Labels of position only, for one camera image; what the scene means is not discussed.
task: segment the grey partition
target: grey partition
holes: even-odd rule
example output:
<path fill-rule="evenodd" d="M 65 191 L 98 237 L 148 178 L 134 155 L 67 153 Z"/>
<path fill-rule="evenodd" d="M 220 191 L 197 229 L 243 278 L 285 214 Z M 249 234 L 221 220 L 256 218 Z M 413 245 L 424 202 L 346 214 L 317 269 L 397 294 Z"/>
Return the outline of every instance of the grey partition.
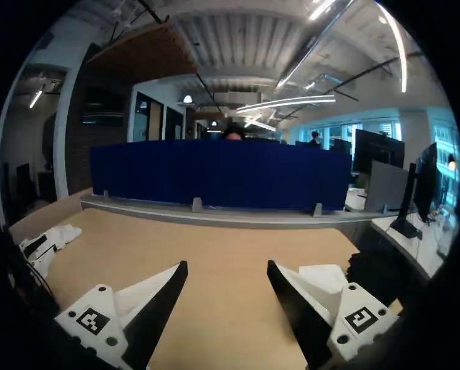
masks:
<path fill-rule="evenodd" d="M 372 161 L 371 180 L 365 210 L 368 212 L 381 212 L 384 205 L 388 210 L 397 210 L 405 194 L 408 171 Z"/>

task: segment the doorway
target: doorway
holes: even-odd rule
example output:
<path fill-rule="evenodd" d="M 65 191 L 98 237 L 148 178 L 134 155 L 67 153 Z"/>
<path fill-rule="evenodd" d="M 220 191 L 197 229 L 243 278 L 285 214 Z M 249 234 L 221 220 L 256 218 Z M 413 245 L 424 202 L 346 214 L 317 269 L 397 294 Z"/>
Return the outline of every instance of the doorway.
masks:
<path fill-rule="evenodd" d="M 136 96 L 133 142 L 160 140 L 163 124 L 163 105 L 142 93 Z"/>
<path fill-rule="evenodd" d="M 165 140 L 180 140 L 182 139 L 182 127 L 184 124 L 184 115 L 166 108 L 166 129 Z"/>

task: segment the wooden ceiling panel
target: wooden ceiling panel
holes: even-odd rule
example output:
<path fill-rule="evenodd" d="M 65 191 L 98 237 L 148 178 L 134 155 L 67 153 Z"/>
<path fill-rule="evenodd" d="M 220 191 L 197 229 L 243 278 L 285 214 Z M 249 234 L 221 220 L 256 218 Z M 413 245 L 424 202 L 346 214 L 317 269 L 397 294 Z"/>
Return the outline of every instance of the wooden ceiling panel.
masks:
<path fill-rule="evenodd" d="M 189 51 L 170 23 L 119 40 L 96 54 L 87 65 L 133 83 L 197 73 Z"/>

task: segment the monitor stand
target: monitor stand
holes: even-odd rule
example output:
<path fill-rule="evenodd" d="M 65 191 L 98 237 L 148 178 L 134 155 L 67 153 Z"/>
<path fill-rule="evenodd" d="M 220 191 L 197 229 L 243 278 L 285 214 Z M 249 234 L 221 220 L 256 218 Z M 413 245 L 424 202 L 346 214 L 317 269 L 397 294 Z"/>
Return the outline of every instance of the monitor stand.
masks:
<path fill-rule="evenodd" d="M 405 194 L 403 195 L 403 201 L 401 202 L 400 212 L 398 213 L 398 218 L 391 224 L 391 228 L 398 231 L 401 235 L 407 237 L 408 239 L 413 239 L 414 237 L 422 239 L 422 232 L 406 220 L 415 184 L 415 170 L 415 163 L 410 163 L 408 180 L 406 181 Z"/>
<path fill-rule="evenodd" d="M 407 237 L 408 239 L 413 239 L 414 237 L 419 236 L 419 233 L 421 232 L 404 218 L 397 218 L 393 221 L 391 228 L 398 231 L 401 235 Z"/>

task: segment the computer monitor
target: computer monitor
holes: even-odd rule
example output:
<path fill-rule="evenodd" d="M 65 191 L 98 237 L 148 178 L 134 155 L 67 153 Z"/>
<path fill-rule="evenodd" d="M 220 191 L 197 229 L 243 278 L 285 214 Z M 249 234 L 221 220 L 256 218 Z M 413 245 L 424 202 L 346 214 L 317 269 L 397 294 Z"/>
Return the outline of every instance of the computer monitor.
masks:
<path fill-rule="evenodd" d="M 332 146 L 330 150 L 351 155 L 351 142 L 341 139 L 334 139 L 334 146 Z"/>
<path fill-rule="evenodd" d="M 406 220 L 408 215 L 408 207 L 412 198 L 413 187 L 413 202 L 418 209 L 418 214 L 423 222 L 430 221 L 429 215 L 433 208 L 437 208 L 441 204 L 440 191 L 440 173 L 437 169 L 437 144 L 433 143 L 423 151 L 417 163 L 410 163 L 408 171 L 408 180 L 406 183 L 403 202 L 398 214 L 398 218 L 391 224 L 391 227 L 406 236 L 407 238 L 422 237 L 421 231 L 416 229 L 410 222 Z"/>
<path fill-rule="evenodd" d="M 355 131 L 355 146 L 353 171 L 370 175 L 373 160 L 403 168 L 405 160 L 403 141 L 359 129 Z"/>

